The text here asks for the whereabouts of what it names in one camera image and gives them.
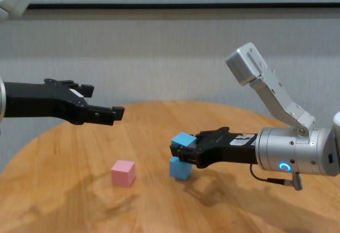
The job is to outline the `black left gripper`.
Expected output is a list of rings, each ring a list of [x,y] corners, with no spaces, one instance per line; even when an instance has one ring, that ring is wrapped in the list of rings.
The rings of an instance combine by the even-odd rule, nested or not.
[[[43,84],[4,82],[4,89],[6,118],[59,118],[72,124],[112,126],[123,119],[125,111],[122,106],[87,106],[84,99],[92,97],[94,86],[72,80],[45,79]]]

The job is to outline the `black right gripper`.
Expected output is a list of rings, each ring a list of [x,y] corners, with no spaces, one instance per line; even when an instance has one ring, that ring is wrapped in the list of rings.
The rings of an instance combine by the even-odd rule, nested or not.
[[[257,134],[229,132],[229,127],[201,131],[196,135],[196,147],[170,145],[171,154],[180,162],[203,169],[218,162],[257,164],[255,142]]]

